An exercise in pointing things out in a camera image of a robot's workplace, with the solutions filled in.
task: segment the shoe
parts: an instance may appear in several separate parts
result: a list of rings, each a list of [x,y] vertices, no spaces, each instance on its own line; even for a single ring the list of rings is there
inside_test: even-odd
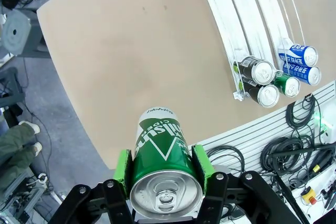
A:
[[[35,153],[35,157],[40,153],[40,151],[42,150],[42,145],[40,142],[36,142],[33,147],[35,147],[35,149],[37,150]]]
[[[35,134],[37,133],[40,133],[40,127],[37,125],[37,124],[34,124],[34,123],[30,123],[30,122],[27,122],[27,121],[21,121],[19,122],[19,125],[23,124],[23,123],[26,123],[28,124],[30,127],[33,128]]]

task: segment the cardboard surface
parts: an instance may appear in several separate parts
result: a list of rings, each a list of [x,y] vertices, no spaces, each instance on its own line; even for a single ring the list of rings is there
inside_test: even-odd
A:
[[[297,99],[335,79],[330,2],[296,0],[323,73],[318,86],[303,83]],[[68,97],[110,168],[121,149],[134,149],[138,119],[152,106],[173,110],[192,144],[296,100],[282,95],[272,109],[234,100],[207,0],[50,0],[38,18]]]

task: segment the screw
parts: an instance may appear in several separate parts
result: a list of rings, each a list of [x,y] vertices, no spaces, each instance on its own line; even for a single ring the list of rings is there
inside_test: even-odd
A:
[[[114,186],[114,182],[113,181],[110,181],[107,183],[107,187],[111,188]]]
[[[79,189],[79,193],[80,194],[83,194],[83,193],[85,193],[86,192],[86,188],[85,187],[81,187],[80,189]]]
[[[224,175],[221,174],[221,173],[218,173],[218,174],[216,175],[216,178],[217,178],[218,180],[222,180],[222,179],[224,178]]]
[[[251,180],[252,179],[252,175],[250,173],[248,173],[248,174],[245,175],[245,178],[247,180]]]

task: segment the person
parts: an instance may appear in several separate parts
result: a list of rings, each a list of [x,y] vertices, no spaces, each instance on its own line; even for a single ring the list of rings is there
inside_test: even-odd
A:
[[[27,145],[35,134],[40,132],[38,125],[21,121],[0,136],[0,157],[12,154],[12,157],[2,165],[0,174],[0,196],[6,188],[32,163],[42,150],[42,145],[36,142]]]

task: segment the gray floor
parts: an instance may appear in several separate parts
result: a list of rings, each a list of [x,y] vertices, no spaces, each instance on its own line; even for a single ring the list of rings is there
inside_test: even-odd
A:
[[[39,7],[47,1],[33,1],[28,7]],[[59,194],[67,194],[76,184],[94,187],[111,177],[112,171],[100,158],[74,112],[52,60],[26,58],[25,63],[29,80],[25,90],[26,104],[45,124],[50,135],[49,140],[46,129],[34,119],[34,123],[41,127],[38,140],[43,145],[43,156],[46,161],[50,156],[50,160],[47,168],[43,157],[38,155],[33,168],[39,172],[49,170],[55,192]],[[18,69],[19,81],[22,86],[26,86],[28,80],[23,58],[12,59],[3,69],[8,67]],[[31,116],[25,111],[21,119],[31,120]],[[53,213],[57,204],[48,196],[44,196],[44,201],[51,205]],[[43,212],[46,206],[44,202],[40,204]]]

